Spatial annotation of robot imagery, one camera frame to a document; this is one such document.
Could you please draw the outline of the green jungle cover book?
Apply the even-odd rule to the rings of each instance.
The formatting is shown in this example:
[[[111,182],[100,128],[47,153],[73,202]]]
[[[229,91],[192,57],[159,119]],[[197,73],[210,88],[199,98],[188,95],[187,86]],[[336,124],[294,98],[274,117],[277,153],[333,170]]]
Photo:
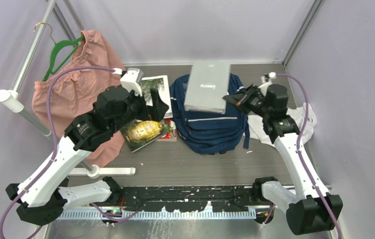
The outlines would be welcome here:
[[[137,152],[171,131],[172,127],[166,119],[160,122],[133,120],[120,130],[132,153]]]

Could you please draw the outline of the palm leaf white book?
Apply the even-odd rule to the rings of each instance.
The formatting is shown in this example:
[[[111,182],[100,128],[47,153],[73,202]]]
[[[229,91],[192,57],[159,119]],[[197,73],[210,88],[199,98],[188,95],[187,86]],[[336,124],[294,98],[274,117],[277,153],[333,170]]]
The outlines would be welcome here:
[[[171,96],[170,87],[167,75],[155,76],[155,77],[143,77],[141,80],[141,89],[143,96],[145,98],[146,104],[152,106],[151,89],[158,90],[161,100],[169,106],[164,116],[165,119],[170,119],[173,117],[172,106],[171,106]]]

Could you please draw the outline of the grey hardcover book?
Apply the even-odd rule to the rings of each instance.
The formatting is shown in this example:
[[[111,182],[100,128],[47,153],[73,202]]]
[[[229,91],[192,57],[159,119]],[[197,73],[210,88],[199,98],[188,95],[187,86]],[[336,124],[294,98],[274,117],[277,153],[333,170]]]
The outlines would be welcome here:
[[[224,114],[223,97],[228,93],[230,68],[227,62],[194,63],[187,83],[185,110]]]

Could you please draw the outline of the navy blue student backpack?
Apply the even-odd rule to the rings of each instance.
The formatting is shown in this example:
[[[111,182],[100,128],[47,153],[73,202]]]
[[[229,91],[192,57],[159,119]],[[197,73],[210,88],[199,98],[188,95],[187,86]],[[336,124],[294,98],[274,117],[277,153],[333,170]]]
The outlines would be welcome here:
[[[170,85],[172,121],[183,142],[198,154],[224,154],[234,150],[245,136],[243,148],[249,148],[248,117],[234,106],[227,105],[224,114],[186,111],[184,102],[189,74]]]

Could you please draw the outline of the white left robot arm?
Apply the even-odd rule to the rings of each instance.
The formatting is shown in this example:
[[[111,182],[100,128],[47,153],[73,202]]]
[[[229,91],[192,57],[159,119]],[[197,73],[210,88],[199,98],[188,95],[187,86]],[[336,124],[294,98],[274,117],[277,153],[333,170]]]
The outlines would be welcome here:
[[[122,189],[112,177],[77,187],[63,187],[62,183],[81,161],[133,120],[161,121],[169,107],[158,90],[151,89],[150,95],[152,104],[147,105],[141,93],[122,86],[100,93],[93,109],[77,116],[55,140],[51,156],[27,180],[7,186],[7,195],[19,204],[19,218],[44,226],[71,208],[101,202],[117,205]]]

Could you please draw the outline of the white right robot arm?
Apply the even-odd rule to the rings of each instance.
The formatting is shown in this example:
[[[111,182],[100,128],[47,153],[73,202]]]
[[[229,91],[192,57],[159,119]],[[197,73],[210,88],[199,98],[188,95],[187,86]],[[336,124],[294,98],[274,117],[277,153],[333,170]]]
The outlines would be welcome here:
[[[297,236],[338,230],[343,202],[321,182],[304,150],[300,130],[287,114],[286,87],[271,83],[251,85],[223,99],[245,115],[262,117],[264,132],[282,156],[294,184],[292,192],[274,177],[258,178],[252,192],[254,201],[261,205],[269,201],[282,210],[291,232]]]

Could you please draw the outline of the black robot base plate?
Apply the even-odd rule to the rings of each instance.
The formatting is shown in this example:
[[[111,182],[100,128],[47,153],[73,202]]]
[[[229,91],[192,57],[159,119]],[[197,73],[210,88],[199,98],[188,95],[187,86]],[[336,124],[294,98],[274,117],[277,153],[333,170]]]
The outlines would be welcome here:
[[[269,206],[253,186],[123,187],[115,199],[101,203],[129,211],[202,212],[210,204],[213,212],[245,212]]]

